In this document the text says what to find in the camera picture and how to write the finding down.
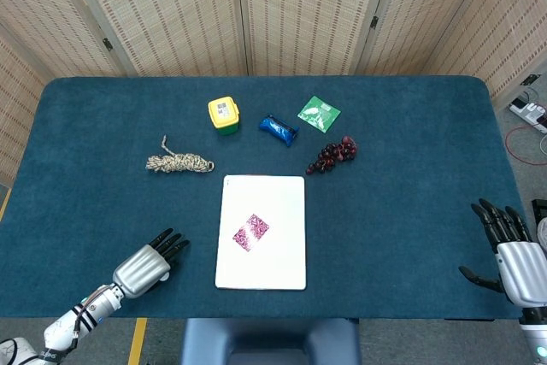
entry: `grapes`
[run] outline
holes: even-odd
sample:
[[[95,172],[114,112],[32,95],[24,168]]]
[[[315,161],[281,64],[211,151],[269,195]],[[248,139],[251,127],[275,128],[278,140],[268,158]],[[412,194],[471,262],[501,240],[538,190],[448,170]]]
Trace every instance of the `grapes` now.
[[[350,136],[344,136],[338,144],[330,143],[317,155],[317,160],[308,165],[306,174],[313,174],[315,171],[323,174],[332,171],[336,161],[347,162],[353,160],[357,154],[357,144]]]

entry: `pink pattern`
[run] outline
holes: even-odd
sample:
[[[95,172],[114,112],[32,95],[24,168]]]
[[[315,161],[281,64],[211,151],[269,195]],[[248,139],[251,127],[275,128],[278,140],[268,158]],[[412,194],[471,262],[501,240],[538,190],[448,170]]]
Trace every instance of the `pink pattern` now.
[[[233,240],[250,251],[264,233],[270,228],[258,215],[253,214],[233,236]]]

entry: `blue snack bag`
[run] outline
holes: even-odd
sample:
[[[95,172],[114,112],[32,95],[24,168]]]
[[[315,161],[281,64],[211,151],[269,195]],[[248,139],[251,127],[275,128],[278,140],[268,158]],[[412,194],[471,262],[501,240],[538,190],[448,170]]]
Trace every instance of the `blue snack bag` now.
[[[273,134],[275,137],[285,141],[287,147],[291,147],[292,140],[297,136],[298,127],[293,128],[288,126],[281,120],[276,119],[272,115],[267,115],[258,125],[258,128]]]

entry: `rope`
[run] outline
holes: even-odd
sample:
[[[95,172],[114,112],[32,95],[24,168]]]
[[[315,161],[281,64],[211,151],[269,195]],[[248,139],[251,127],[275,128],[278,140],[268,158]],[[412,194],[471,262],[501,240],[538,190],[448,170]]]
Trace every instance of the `rope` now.
[[[207,173],[213,171],[215,164],[208,162],[197,154],[175,154],[165,145],[168,136],[163,136],[162,148],[169,156],[151,156],[146,162],[147,170],[155,172],[163,171],[163,173],[171,173],[172,171],[195,171],[196,173]]]

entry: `green packet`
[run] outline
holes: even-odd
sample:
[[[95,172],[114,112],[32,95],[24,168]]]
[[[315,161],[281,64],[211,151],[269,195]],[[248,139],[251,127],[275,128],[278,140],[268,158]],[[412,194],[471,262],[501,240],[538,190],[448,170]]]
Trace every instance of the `green packet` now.
[[[322,132],[326,132],[339,114],[340,110],[313,96],[300,110],[298,117]]]

